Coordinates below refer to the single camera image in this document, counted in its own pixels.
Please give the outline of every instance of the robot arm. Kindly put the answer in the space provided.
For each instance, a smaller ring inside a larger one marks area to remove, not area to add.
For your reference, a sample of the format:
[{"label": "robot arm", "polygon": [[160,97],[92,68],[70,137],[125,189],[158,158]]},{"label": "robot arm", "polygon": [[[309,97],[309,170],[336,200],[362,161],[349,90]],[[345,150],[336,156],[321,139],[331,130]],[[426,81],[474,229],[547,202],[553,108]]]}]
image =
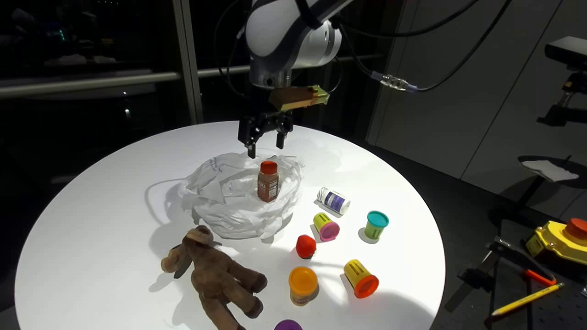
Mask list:
[{"label": "robot arm", "polygon": [[239,141],[255,158],[255,143],[277,130],[277,147],[294,130],[290,114],[266,106],[272,90],[292,86],[294,68],[325,66],[342,48],[342,31],[329,20],[353,0],[254,0],[244,26],[252,55],[254,117],[241,119]]}]

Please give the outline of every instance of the tabletop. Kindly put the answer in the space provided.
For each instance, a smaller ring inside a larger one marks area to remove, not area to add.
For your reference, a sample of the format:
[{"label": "tabletop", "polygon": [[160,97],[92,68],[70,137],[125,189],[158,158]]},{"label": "tabletop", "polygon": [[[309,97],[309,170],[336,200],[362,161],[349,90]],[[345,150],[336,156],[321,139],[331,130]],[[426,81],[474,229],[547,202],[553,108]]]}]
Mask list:
[{"label": "tabletop", "polygon": [[[336,136],[296,126],[283,150],[276,132],[259,141],[257,158],[296,156],[303,163],[301,198],[292,222],[274,242],[222,240],[222,251],[263,271],[265,312],[248,330],[274,330],[296,319],[305,330],[430,328],[442,299],[446,262],[441,233],[420,194],[386,161]],[[175,207],[178,181],[204,161],[244,152],[237,123],[193,125],[136,141],[88,167],[43,211],[22,249],[15,306],[22,330],[215,328],[189,275],[162,273],[160,260],[195,227]],[[351,200],[334,242],[318,244],[312,260],[296,255],[299,235],[321,209],[321,187]],[[376,244],[360,238],[367,213],[382,211],[389,227]],[[343,266],[360,258],[380,279],[378,291],[356,299]],[[309,266],[320,295],[305,306],[290,299],[288,273]]]}]

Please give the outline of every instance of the teddy bear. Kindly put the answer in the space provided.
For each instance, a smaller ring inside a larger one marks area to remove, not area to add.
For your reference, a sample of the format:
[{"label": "teddy bear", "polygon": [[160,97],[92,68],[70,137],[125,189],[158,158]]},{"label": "teddy bear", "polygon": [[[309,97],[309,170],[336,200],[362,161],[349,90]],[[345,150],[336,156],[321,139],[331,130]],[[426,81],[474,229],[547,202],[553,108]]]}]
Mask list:
[{"label": "teddy bear", "polygon": [[235,302],[252,319],[263,312],[263,302],[254,293],[263,291],[268,279],[215,249],[213,233],[206,225],[191,229],[162,260],[162,269],[178,279],[191,262],[195,264],[191,284],[219,330],[244,330],[228,310],[228,302]]}]

